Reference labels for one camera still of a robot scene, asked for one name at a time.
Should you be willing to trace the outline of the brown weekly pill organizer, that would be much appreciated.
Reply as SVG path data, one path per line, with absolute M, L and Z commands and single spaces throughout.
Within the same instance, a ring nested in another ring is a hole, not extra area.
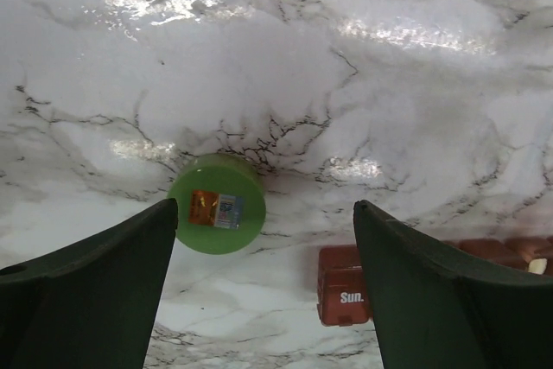
M 533 258 L 547 258 L 544 275 L 552 275 L 551 236 L 523 236 L 505 241 L 462 239 L 446 243 L 477 258 L 522 271 L 527 271 Z M 325 326 L 352 326 L 372 319 L 356 245 L 330 245 L 320 249 L 317 295 L 318 315 Z

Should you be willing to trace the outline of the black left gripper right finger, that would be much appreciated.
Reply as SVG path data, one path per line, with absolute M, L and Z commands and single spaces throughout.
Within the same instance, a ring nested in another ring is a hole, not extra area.
M 550 368 L 552 279 L 477 258 L 367 200 L 353 227 L 386 368 Z

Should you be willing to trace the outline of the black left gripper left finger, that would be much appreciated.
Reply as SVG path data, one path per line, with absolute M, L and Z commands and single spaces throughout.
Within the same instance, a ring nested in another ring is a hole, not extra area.
M 177 203 L 166 199 L 3 268 L 1 366 L 143 367 L 177 225 Z

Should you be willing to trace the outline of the green bottle cap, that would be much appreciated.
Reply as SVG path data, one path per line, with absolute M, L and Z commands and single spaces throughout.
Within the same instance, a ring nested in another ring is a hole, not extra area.
M 223 255 L 245 248 L 266 219 L 260 175 L 238 156 L 195 158 L 181 170 L 168 197 L 178 204 L 177 239 L 200 253 Z

